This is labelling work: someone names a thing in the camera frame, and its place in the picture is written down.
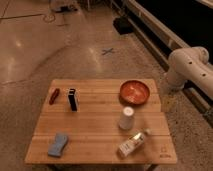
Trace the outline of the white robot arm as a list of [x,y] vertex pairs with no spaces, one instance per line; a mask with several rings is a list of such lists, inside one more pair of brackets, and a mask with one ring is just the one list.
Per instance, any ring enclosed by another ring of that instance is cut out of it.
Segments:
[[168,59],[167,83],[173,89],[182,89],[191,81],[213,100],[213,69],[208,60],[209,52],[201,46],[174,50]]

